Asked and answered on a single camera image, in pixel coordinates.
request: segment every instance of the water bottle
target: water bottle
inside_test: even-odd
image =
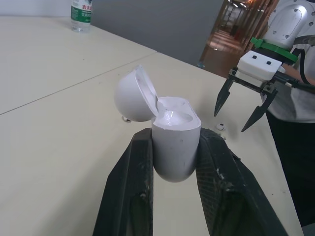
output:
[[[92,0],[72,0],[71,23],[75,32],[89,32],[91,26]]]

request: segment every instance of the green strap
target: green strap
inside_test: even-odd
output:
[[[278,54],[280,54],[280,55],[290,59],[294,63],[296,63],[297,60],[299,59],[296,55],[288,52],[287,50],[282,49],[282,48],[280,48],[280,47],[278,47],[276,45],[273,45],[273,44],[270,44],[270,43],[266,43],[262,39],[252,38],[251,39],[251,43],[253,43],[256,48],[268,49],[270,51],[273,51],[275,53],[278,53]]]

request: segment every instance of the open case lid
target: open case lid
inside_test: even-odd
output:
[[[149,121],[158,116],[157,92],[141,65],[119,81],[114,98],[118,111],[129,120]]]

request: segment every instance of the cable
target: cable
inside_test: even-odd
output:
[[[308,82],[308,80],[305,77],[305,73],[304,73],[304,62],[305,62],[305,51],[304,49],[300,49],[300,53],[301,53],[301,59],[300,59],[300,75],[302,78],[302,81],[307,84],[310,85],[310,82]]]
[[[276,72],[274,79],[280,82],[281,84],[289,83],[292,85],[292,88],[300,89],[300,90],[307,91],[310,93],[315,93],[314,85],[302,83],[299,80],[294,79],[293,77],[283,74],[279,71]]]

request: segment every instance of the gray wall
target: gray wall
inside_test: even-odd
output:
[[[92,24],[197,65],[223,0],[93,0]]]
[[[68,16],[71,0],[0,0],[0,16]]]

